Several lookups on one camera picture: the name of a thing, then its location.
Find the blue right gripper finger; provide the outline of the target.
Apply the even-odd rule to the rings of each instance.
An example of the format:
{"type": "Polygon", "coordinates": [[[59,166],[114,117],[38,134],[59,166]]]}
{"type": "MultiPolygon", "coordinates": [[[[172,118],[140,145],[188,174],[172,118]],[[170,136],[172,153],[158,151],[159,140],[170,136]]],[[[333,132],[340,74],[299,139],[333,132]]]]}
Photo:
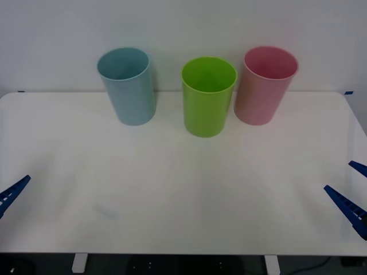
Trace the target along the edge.
{"type": "Polygon", "coordinates": [[[348,165],[352,167],[353,169],[355,169],[356,171],[358,171],[364,177],[367,177],[367,166],[366,165],[363,165],[355,161],[350,161],[348,165]]]}
{"type": "Polygon", "coordinates": [[[366,211],[329,185],[326,185],[323,189],[352,224],[353,229],[366,241],[366,211]]]}

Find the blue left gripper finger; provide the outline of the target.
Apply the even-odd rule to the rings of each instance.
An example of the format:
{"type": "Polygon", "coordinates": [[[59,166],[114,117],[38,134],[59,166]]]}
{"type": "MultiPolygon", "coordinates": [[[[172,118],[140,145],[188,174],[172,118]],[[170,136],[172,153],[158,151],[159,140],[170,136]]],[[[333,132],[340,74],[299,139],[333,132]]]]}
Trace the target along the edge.
{"type": "Polygon", "coordinates": [[[1,205],[0,205],[0,218],[3,217],[5,211],[10,207],[10,205],[16,200],[16,198],[20,195],[22,190],[26,187],[26,185],[31,180],[29,175],[25,176],[17,183],[13,184],[6,190],[0,193],[1,205]]]}

